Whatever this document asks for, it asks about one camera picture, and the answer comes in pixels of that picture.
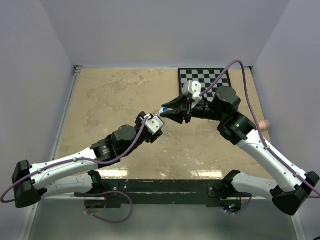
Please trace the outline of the clear round plastic bottle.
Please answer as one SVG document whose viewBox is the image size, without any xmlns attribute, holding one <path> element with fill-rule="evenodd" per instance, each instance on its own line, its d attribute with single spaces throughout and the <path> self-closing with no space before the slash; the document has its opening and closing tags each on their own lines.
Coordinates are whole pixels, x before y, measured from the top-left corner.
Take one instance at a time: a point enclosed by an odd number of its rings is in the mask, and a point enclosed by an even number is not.
<svg viewBox="0 0 320 240">
<path fill-rule="evenodd" d="M 156 113 L 155 116 L 156 116 L 158 119 L 162 120 L 162 118 L 161 118 L 161 116 L 160 116 L 159 113 Z"/>
</svg>

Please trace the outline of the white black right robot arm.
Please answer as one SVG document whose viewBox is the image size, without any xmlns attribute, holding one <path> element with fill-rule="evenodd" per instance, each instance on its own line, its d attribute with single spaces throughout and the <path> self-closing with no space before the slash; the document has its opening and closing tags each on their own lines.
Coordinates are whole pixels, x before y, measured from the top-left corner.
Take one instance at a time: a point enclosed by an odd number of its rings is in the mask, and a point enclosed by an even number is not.
<svg viewBox="0 0 320 240">
<path fill-rule="evenodd" d="M 196 102 L 194 97 L 191 93 L 181 94 L 164 103 L 162 107 L 168 111 L 161 113 L 161 117 L 179 124 L 187 124 L 192 118 L 218 121 L 220 135 L 249 154 L 272 176 L 265 179 L 232 170 L 222 180 L 220 197 L 246 193 L 271 200 L 284 214 L 295 215 L 319 182 L 319 175 L 295 166 L 260 136 L 256 125 L 238 111 L 241 99 L 232 87 L 219 87 L 212 101 Z"/>
</svg>

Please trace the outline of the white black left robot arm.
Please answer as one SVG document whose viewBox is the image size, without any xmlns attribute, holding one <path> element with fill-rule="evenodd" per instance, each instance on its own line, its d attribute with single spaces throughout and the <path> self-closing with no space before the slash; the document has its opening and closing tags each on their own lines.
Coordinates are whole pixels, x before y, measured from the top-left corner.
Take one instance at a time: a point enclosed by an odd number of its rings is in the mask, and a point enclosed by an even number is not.
<svg viewBox="0 0 320 240">
<path fill-rule="evenodd" d="M 89 172 L 119 163 L 144 142 L 152 144 L 162 134 L 164 121 L 141 112 L 135 125 L 123 125 L 91 147 L 50 162 L 17 163 L 11 177 L 16 208 L 26 208 L 41 199 L 65 193 L 99 196 L 104 184 Z"/>
</svg>

